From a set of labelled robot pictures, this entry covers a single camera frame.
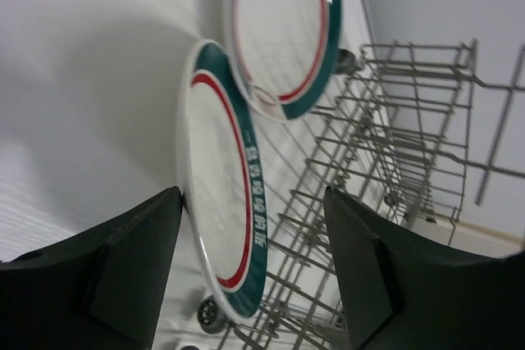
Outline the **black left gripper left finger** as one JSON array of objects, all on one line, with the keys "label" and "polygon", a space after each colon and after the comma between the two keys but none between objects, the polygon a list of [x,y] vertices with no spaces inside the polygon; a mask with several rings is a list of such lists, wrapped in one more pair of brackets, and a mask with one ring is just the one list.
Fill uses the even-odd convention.
[{"label": "black left gripper left finger", "polygon": [[150,349],[183,202],[165,189],[129,211],[1,264],[3,349]]}]

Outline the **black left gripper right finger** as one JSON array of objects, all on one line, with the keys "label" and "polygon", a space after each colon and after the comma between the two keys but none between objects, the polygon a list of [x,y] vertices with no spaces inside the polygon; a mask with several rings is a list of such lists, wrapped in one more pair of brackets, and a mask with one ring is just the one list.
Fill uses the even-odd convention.
[{"label": "black left gripper right finger", "polygon": [[523,348],[522,252],[445,246],[331,187],[323,209],[351,348]]}]

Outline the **green red rimmed plate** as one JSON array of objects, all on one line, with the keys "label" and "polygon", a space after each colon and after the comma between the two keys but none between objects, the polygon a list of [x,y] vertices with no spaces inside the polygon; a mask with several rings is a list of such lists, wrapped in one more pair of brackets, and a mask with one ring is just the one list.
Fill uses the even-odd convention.
[{"label": "green red rimmed plate", "polygon": [[249,106],[222,46],[189,50],[176,104],[177,183],[203,273],[235,323],[251,319],[267,277],[267,201]]},{"label": "green red rimmed plate", "polygon": [[342,0],[223,0],[226,52],[247,103],[280,122],[309,112],[335,72]]}]

